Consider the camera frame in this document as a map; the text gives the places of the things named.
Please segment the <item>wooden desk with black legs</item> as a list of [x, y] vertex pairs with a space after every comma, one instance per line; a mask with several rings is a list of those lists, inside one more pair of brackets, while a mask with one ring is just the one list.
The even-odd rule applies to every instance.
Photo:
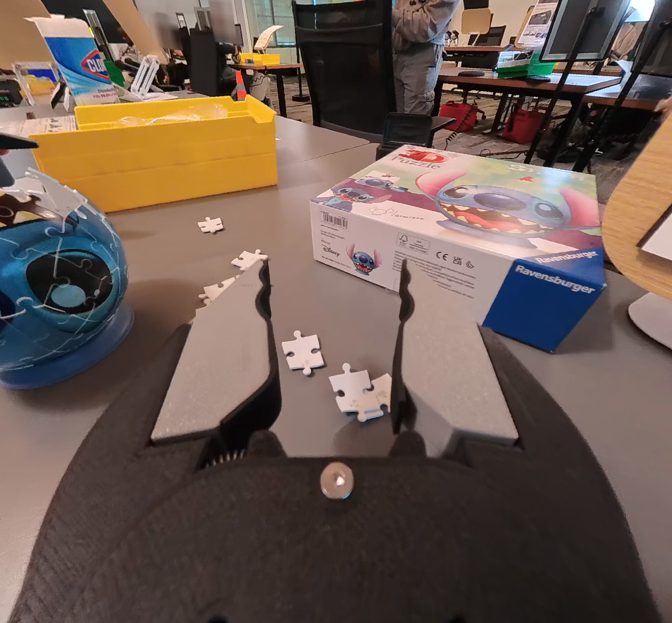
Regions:
[[303, 73], [302, 64], [231, 64], [231, 68], [235, 70], [248, 70], [250, 72], [261, 72], [266, 75], [271, 75], [275, 77], [275, 86], [277, 89], [278, 96], [278, 108], [280, 116], [287, 118], [287, 105], [286, 105], [286, 95], [284, 88], [284, 78], [288, 76], [296, 76], [298, 80], [298, 86], [301, 88], [301, 77]]

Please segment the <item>black floor lamp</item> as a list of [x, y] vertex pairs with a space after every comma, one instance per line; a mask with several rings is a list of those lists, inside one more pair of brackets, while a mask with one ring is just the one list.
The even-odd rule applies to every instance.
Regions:
[[[297, 58], [297, 64], [300, 65], [302, 63], [302, 53], [301, 53], [301, 45], [302, 45], [302, 40], [301, 40], [301, 32], [300, 32], [300, 26], [298, 25], [297, 22], [297, 1], [292, 0], [291, 6], [292, 6], [292, 14], [294, 16], [294, 21], [295, 21], [295, 37], [296, 37], [296, 58]], [[292, 96], [292, 100], [295, 102], [300, 102], [300, 103], [310, 103], [310, 95], [308, 93], [304, 93], [303, 90], [303, 85], [302, 85], [302, 73], [298, 69], [297, 70], [297, 79], [298, 79], [298, 94], [295, 94]]]

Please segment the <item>long wooden desk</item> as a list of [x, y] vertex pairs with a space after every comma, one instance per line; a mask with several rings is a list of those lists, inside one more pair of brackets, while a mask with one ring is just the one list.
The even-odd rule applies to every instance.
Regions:
[[[453, 84], [464, 93], [486, 91], [509, 96], [552, 98], [562, 77], [551, 74], [548, 80], [530, 80], [528, 78], [499, 78], [490, 70], [452, 67], [447, 62], [441, 66], [435, 87], [433, 114], [441, 106], [441, 94], [444, 84]], [[582, 100], [588, 94], [618, 85], [619, 76], [602, 76], [570, 73], [560, 90], [559, 100], [571, 103], [572, 109], [580, 108]]]

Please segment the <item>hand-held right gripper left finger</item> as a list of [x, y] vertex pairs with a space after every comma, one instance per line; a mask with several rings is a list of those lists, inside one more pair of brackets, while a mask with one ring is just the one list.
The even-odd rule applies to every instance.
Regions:
[[209, 437], [247, 445], [281, 410], [270, 269], [257, 260], [197, 314], [151, 434], [154, 444]]

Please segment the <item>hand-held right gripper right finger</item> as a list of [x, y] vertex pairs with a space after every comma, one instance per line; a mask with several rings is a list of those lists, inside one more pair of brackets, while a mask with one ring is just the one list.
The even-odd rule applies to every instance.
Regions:
[[514, 445], [518, 431], [466, 301], [413, 260], [402, 261], [399, 295], [393, 432], [420, 436], [428, 456], [453, 455], [464, 440]]

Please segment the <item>wooden document stand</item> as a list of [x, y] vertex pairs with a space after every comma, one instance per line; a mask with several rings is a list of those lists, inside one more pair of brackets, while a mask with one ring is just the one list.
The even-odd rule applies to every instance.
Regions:
[[636, 244], [671, 205], [671, 112], [612, 192], [603, 211], [603, 242], [611, 263], [646, 291], [628, 308], [631, 322], [671, 348], [671, 261]]

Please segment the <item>wooden panel stand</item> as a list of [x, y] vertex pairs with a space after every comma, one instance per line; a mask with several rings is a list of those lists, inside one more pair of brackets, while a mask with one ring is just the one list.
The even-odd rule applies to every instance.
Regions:
[[16, 62], [54, 63], [36, 25], [26, 19], [50, 14], [41, 0], [1, 0], [1, 69]]
[[161, 65], [167, 65], [169, 58], [161, 47], [155, 33], [134, 6], [132, 0], [102, 0], [134, 46], [143, 56], [156, 56]]

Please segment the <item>white puzzle pieces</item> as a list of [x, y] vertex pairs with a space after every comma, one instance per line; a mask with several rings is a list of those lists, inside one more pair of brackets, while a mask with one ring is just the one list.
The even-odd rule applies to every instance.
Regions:
[[[242, 251], [237, 258], [231, 261], [240, 273], [247, 271], [256, 261], [267, 259], [260, 249], [254, 252]], [[215, 283], [203, 288], [199, 295], [203, 307], [207, 307], [233, 284], [239, 275], [228, 278], [221, 283]], [[305, 376], [310, 376], [314, 369], [324, 366], [321, 354], [321, 345], [317, 335], [303, 335], [300, 331], [294, 332], [294, 339], [282, 342], [281, 347], [291, 370], [301, 370]], [[337, 396], [337, 404], [342, 413], [355, 413], [360, 422], [382, 417], [382, 406], [391, 408], [391, 383], [389, 374], [370, 380], [367, 372], [355, 373], [357, 387], [361, 389], [362, 399], [347, 399], [345, 395]]]

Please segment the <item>red bag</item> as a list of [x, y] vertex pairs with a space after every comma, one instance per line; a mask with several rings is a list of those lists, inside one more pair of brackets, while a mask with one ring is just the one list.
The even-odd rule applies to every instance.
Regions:
[[439, 116], [454, 120], [449, 128], [453, 132], [464, 133], [473, 129], [478, 121], [479, 108], [476, 104], [449, 101], [439, 110]]
[[500, 137], [521, 145], [529, 144], [533, 142], [545, 117], [545, 111], [518, 108], [512, 113]]

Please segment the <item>black framed board on easel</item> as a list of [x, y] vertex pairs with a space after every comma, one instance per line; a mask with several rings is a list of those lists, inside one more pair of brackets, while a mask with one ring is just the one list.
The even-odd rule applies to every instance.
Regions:
[[630, 1], [559, 0], [540, 61], [564, 62], [565, 69], [551, 96], [546, 117], [525, 155], [526, 164], [532, 161], [548, 129], [552, 111], [562, 95], [572, 66], [576, 61], [599, 62], [607, 57]]

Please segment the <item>white blue wipes canister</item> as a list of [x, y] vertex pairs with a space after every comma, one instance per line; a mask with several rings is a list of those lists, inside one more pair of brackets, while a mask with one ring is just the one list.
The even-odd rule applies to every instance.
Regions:
[[44, 38], [77, 106], [119, 102], [117, 90], [86, 22], [62, 15], [28, 17]]

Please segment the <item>cartoon printed puzzle box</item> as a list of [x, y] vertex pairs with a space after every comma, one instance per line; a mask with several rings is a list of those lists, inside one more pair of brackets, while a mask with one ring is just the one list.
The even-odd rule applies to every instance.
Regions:
[[554, 352], [606, 287], [595, 178], [402, 146], [310, 202], [314, 258], [399, 290], [404, 260], [496, 333]]

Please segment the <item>white folding stand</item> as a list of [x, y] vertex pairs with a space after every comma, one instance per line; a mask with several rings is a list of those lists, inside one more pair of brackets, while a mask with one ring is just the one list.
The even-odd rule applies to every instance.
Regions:
[[154, 55], [143, 57], [130, 87], [130, 92], [138, 97], [146, 97], [151, 90], [160, 64], [159, 58]]

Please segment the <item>green storage tray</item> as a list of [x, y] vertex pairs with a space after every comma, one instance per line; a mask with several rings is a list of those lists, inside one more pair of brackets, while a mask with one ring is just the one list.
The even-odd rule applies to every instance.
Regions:
[[541, 48], [513, 50], [499, 53], [495, 72], [499, 79], [520, 79], [530, 76], [549, 76], [553, 73], [555, 62], [540, 60]]

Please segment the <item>yellow plastic bin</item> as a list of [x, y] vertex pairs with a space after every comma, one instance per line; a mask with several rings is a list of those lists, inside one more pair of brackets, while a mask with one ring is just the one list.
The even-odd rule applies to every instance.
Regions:
[[[113, 127], [125, 116], [154, 118], [220, 104], [226, 119]], [[278, 183], [275, 111], [247, 96], [80, 106], [77, 129], [32, 133], [38, 170], [80, 191], [106, 213], [248, 191]]]

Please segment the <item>clear plastic bag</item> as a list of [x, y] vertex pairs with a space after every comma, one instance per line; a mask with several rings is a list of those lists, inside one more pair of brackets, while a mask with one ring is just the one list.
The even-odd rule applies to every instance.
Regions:
[[114, 128], [130, 128], [168, 125], [174, 123], [195, 123], [211, 120], [226, 119], [229, 116], [227, 107], [220, 104], [211, 106], [198, 106], [174, 110], [170, 113], [154, 118], [141, 118], [138, 116], [125, 116], [112, 123]]

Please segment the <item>blue puzzle ball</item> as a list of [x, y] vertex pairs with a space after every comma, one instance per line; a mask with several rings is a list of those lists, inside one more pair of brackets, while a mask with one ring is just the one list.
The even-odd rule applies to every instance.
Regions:
[[80, 374], [132, 328], [122, 241], [80, 192], [28, 168], [1, 188], [1, 385]]

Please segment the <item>black mesh office chair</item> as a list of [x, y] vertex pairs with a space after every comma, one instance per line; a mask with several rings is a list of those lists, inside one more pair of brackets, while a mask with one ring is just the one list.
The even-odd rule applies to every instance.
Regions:
[[[314, 125], [380, 143], [386, 116], [399, 113], [392, 0], [298, 4], [297, 12]], [[431, 117], [433, 137], [452, 122]]]

